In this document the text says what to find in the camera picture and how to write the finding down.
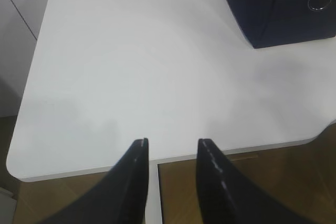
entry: white table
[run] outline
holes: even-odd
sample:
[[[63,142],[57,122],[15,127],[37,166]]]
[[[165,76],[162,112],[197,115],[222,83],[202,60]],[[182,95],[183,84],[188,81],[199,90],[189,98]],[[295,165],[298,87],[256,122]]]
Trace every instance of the white table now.
[[[226,0],[49,0],[7,158],[20,180],[108,170],[150,140],[156,164],[295,145],[336,119],[336,41],[253,49]]]

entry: dark blue bag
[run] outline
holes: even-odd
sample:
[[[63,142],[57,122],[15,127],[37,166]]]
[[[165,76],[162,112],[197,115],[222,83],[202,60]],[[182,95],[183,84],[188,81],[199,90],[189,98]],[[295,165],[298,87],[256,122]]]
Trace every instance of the dark blue bag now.
[[[241,30],[254,48],[336,35],[335,0],[227,1]]]

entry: white desk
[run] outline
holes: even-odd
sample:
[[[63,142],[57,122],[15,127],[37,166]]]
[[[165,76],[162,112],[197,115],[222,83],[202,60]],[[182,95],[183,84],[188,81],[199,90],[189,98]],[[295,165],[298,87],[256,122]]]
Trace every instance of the white desk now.
[[[100,172],[142,137],[152,164],[193,157],[201,137],[228,152],[303,143],[336,119],[335,52],[252,49],[225,0],[49,0],[7,168]],[[152,166],[148,224],[159,200]]]

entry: metal ring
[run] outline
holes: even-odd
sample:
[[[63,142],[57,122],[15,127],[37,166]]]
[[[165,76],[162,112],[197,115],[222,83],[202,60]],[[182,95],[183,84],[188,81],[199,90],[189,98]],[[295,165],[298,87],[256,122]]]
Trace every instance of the metal ring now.
[[[329,0],[328,3],[325,6],[320,7],[320,8],[312,7],[310,1],[311,0],[308,0],[308,7],[309,7],[309,9],[313,10],[314,12],[319,12],[321,10],[326,9],[330,5],[330,3],[331,3],[332,0]]]

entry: floor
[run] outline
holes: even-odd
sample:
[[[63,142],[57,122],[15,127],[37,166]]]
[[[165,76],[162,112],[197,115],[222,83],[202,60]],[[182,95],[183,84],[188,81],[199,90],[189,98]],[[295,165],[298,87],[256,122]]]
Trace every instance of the floor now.
[[[104,173],[34,183],[8,174],[6,153],[15,117],[0,118],[0,187],[17,202],[14,224],[36,223],[71,203]],[[257,185],[293,211],[316,223],[336,223],[336,124],[307,145],[231,155]],[[160,165],[165,224],[201,224],[195,187],[195,161]]]

